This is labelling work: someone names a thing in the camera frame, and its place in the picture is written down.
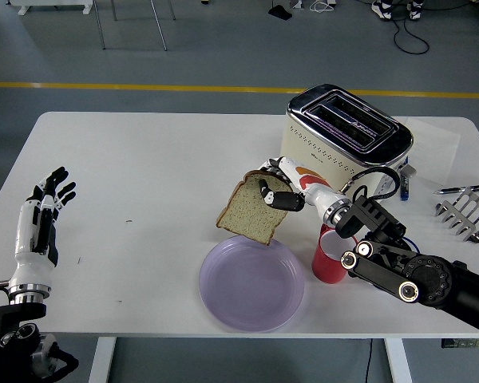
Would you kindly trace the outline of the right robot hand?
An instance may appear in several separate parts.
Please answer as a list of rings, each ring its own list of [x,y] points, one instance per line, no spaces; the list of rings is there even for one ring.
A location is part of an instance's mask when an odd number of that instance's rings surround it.
[[[260,195],[264,203],[282,211],[301,211],[307,203],[316,207],[324,223],[334,225],[335,215],[350,206],[350,200],[331,188],[319,174],[305,168],[293,159],[281,156],[269,159],[262,170],[274,172],[294,186],[296,191],[272,191],[266,180],[259,181]]]

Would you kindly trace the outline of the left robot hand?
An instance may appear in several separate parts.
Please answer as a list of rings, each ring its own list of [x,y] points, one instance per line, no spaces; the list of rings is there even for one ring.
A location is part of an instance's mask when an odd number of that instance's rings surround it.
[[[58,262],[55,223],[61,209],[76,196],[74,182],[65,183],[69,172],[59,167],[39,181],[19,213],[14,258],[9,281],[12,291],[37,286],[50,290],[51,273]]]

